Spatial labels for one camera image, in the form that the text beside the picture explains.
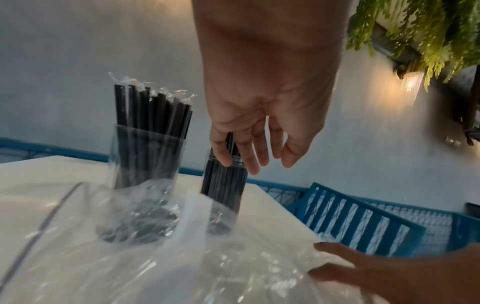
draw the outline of light fixture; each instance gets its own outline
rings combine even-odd
[[[396,73],[402,79],[401,87],[405,92],[406,101],[413,105],[425,77],[422,61],[420,58],[416,58],[411,60],[408,65],[400,65],[397,67]]]

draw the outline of green leaves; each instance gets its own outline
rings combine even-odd
[[[372,51],[375,21],[390,21],[387,35],[395,42],[394,56],[415,43],[426,66],[425,87],[446,66],[446,81],[465,67],[480,64],[480,0],[360,0],[347,48]]]

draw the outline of wall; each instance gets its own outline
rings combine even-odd
[[[107,153],[115,123],[108,73],[199,94],[183,166],[203,169],[210,120],[189,0],[0,0],[0,136]],[[404,105],[389,59],[346,52],[325,130],[291,170],[258,177],[460,210],[480,198],[480,152],[432,87]]]

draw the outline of blue railing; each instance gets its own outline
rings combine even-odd
[[[437,256],[480,242],[480,220],[455,212],[415,207],[375,199],[358,198],[372,206],[424,226],[426,230],[415,256]]]
[[[313,183],[286,206],[315,233],[328,233],[346,246],[380,256],[412,256],[426,229],[371,204]]]
[[[88,151],[68,149],[63,147],[34,144],[10,138],[0,137],[0,163],[42,158],[47,156],[60,155],[86,160],[108,162],[106,154],[92,153]],[[180,173],[202,176],[203,171],[181,168]],[[288,186],[283,184],[249,179],[248,183],[256,184],[272,198],[282,205],[296,202],[307,191],[306,188]]]

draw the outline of plastic bag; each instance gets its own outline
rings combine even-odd
[[[306,275],[329,256],[310,242],[278,244],[210,198],[164,186],[77,186],[0,302],[362,303]]]

